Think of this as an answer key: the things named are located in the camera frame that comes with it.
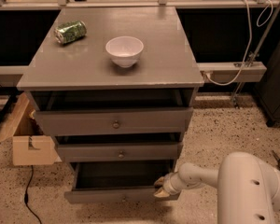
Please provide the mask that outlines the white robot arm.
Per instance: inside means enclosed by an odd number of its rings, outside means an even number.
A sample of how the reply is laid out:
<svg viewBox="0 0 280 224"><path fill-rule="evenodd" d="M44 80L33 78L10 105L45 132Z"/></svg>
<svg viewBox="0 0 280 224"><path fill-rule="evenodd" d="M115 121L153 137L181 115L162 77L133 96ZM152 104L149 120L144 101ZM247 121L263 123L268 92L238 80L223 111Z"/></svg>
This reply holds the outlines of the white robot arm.
<svg viewBox="0 0 280 224"><path fill-rule="evenodd" d="M217 190L217 224L275 224L280 171L244 152L229 154L216 170L186 162L155 182L154 196L167 198L204 185Z"/></svg>

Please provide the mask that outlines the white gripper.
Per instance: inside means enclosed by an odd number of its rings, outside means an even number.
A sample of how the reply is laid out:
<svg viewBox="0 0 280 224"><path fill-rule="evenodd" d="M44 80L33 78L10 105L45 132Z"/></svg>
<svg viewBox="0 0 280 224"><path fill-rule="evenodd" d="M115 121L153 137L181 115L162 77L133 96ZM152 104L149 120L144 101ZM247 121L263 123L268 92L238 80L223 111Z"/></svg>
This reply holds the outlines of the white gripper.
<svg viewBox="0 0 280 224"><path fill-rule="evenodd" d="M170 173L165 177L162 176L158 178L155 181L154 186L162 186L162 188L159 188L154 193L154 196L157 198L167 198L176 195L188 187L187 183L180 178L178 173Z"/></svg>

